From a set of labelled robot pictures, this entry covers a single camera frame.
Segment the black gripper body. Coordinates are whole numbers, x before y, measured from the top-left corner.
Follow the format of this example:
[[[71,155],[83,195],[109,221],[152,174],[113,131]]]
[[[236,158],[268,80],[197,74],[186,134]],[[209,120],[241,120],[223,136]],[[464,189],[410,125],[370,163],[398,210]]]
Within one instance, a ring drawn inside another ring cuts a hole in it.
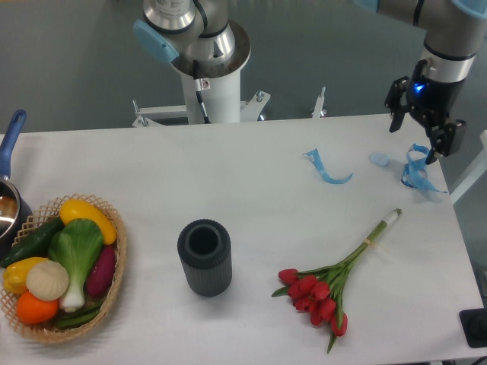
[[[428,66],[426,59],[419,60],[412,73],[406,101],[410,116],[426,131],[427,136],[434,132],[443,132],[454,136],[462,129],[462,122],[450,119],[450,110],[461,91],[464,80],[440,82],[428,78],[425,73]]]

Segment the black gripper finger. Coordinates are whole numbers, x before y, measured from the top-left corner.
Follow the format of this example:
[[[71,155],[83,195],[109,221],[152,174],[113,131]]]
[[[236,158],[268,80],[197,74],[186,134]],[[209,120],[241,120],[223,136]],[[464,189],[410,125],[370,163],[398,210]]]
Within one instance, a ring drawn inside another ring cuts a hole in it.
[[[405,115],[409,111],[407,105],[402,105],[401,99],[409,86],[409,78],[407,76],[396,79],[392,82],[390,89],[384,101],[384,106],[390,111],[391,124],[389,132],[394,133],[400,130]]]
[[[448,157],[459,151],[466,134],[466,122],[462,119],[446,119],[443,125],[431,129],[428,136],[431,149],[425,164],[434,163],[439,157]]]

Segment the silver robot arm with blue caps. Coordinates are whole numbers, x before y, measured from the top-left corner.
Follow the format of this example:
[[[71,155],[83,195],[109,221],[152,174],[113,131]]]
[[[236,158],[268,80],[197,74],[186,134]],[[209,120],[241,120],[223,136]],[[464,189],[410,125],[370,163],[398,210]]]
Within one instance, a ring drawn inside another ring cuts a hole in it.
[[[425,130],[431,150],[426,164],[458,151],[466,122],[450,111],[486,34],[484,1],[357,1],[357,6],[425,31],[423,48],[411,76],[392,82],[384,105],[390,132],[406,115]]]

